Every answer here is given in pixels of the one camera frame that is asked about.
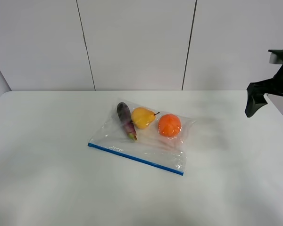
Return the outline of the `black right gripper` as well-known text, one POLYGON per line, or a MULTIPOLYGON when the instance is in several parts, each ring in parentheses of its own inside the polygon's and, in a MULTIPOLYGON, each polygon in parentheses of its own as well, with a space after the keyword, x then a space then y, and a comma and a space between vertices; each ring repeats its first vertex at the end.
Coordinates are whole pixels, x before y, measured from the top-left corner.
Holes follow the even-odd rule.
MULTIPOLYGON (((283 49, 269 49, 268 52, 276 54, 283 61, 283 49)), ((257 110, 267 105, 264 95, 269 93, 283 97, 283 64, 272 80, 252 82, 247 87, 247 104, 245 114, 248 118, 252 117, 257 110)))

